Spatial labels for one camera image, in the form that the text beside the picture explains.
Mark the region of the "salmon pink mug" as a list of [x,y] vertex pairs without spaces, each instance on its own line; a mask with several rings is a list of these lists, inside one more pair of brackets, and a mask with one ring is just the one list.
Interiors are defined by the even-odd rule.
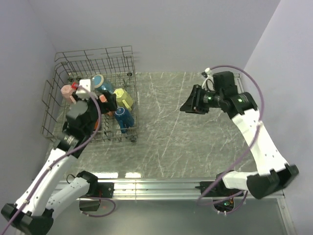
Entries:
[[101,113],[113,117],[114,111],[112,110],[112,103],[109,102],[103,94],[99,96],[99,101]]

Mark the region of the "pale yellow mug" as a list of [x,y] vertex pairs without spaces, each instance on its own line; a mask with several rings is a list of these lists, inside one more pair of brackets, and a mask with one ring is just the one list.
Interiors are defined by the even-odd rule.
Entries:
[[117,105],[119,107],[124,107],[125,109],[131,112],[134,100],[128,94],[128,92],[123,88],[118,88],[114,90],[114,94],[116,95]]

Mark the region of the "dark blue white-inside mug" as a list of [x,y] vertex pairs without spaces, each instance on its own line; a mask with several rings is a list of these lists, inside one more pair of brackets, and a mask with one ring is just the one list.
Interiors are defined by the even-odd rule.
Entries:
[[118,107],[114,113],[114,117],[120,126],[122,134],[127,133],[128,129],[134,126],[134,118],[132,114],[124,107]]

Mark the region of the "light blue yellow-inside mug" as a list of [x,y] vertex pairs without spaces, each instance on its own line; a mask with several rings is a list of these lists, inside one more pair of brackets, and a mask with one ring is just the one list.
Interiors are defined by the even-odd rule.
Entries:
[[114,93],[114,86],[113,84],[107,80],[103,75],[97,74],[92,78],[94,89],[103,92],[108,91],[111,94]]

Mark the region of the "light pink mug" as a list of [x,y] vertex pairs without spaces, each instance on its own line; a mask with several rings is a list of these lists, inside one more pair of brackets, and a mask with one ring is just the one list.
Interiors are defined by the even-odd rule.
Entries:
[[74,88],[71,85],[64,85],[61,88],[61,94],[67,103],[72,104],[76,103],[75,98],[73,97]]

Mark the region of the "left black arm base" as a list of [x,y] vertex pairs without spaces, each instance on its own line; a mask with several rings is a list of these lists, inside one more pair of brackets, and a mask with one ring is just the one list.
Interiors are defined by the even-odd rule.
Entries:
[[112,198],[114,193],[113,182],[100,182],[97,184],[97,193],[101,198]]

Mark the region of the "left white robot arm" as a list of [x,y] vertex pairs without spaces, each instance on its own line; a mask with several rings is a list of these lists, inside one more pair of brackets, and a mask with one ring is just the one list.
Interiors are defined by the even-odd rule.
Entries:
[[79,98],[71,104],[62,132],[29,188],[15,203],[7,203],[1,209],[7,227],[12,226],[26,235],[45,235],[54,219],[76,199],[111,200],[112,193],[106,196],[98,177],[87,171],[79,172],[71,183],[54,193],[62,175],[97,134],[101,116],[117,110],[115,94],[105,91],[100,96],[91,92],[86,95],[86,99]]

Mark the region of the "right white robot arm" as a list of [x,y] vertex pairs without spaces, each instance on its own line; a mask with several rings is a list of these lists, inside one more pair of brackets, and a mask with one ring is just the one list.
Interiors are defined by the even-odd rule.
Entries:
[[202,72],[202,85],[194,85],[180,111],[204,115],[211,108],[219,108],[233,121],[243,135],[257,170],[237,172],[234,170],[241,159],[234,162],[201,194],[207,195],[213,188],[219,195],[227,195],[232,189],[249,192],[254,198],[262,199],[286,188],[299,174],[296,165],[290,165],[281,155],[263,122],[263,109],[258,108],[250,93],[239,93],[234,73],[222,71],[212,73],[210,68]]

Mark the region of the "aluminium mounting rail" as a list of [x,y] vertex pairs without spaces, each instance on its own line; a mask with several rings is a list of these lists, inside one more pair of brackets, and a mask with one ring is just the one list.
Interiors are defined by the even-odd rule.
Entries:
[[213,179],[162,178],[162,179],[99,179],[98,182],[113,182],[112,200],[197,200],[204,190],[202,182]]

